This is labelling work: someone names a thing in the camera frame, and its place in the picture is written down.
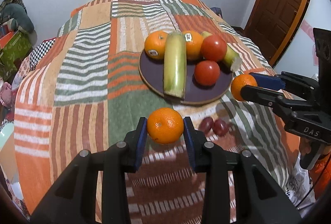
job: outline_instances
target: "sugarcane piece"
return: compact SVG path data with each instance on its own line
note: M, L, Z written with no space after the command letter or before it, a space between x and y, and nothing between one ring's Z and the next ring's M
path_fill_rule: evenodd
M173 32L167 36L164 51L163 92L184 98L186 86L186 46L184 35Z
M212 34L204 31L201 33L203 38L206 38L208 36L211 36ZM227 44L227 51L224 59L222 62L230 69L231 72L236 72L239 70L240 66L243 63L243 60L241 59L240 55L235 52L229 44Z

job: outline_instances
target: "plate of fruit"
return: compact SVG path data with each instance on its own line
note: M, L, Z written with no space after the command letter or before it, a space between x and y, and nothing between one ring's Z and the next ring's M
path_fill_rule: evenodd
M165 99L202 105L229 88L242 59L221 36L196 31L156 31L145 40L139 72L146 85Z

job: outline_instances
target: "pink plush toy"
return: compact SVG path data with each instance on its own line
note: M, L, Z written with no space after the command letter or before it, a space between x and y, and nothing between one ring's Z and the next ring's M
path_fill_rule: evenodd
M12 86L4 82L0 77L0 102L2 106L11 108L12 106Z

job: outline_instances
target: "patchwork bedspread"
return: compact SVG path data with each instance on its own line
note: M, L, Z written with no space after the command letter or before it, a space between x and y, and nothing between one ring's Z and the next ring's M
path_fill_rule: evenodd
M190 116L196 128L206 116L222 117L231 123L229 133L218 137L210 132L208 140L228 151L250 149L285 190L299 138L284 131L270 108L237 102L230 91L200 107L171 105L143 83L138 58L145 38L157 30L222 35L243 59L236 75L275 74L251 40L200 0L94 0L74 10L57 37L42 43L26 60L26 77L16 97L15 151L30 213L80 150L106 150L135 129L141 116L160 107ZM200 223L204 180L190 168L183 139L170 147L148 141L140 170L126 176L131 222ZM231 174L229 183L235 221Z

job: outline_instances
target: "door panel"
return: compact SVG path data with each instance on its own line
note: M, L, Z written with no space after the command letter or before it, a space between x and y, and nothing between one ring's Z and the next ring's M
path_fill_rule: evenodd
M245 34L259 46L268 61L287 36L301 4L302 0L259 0Z

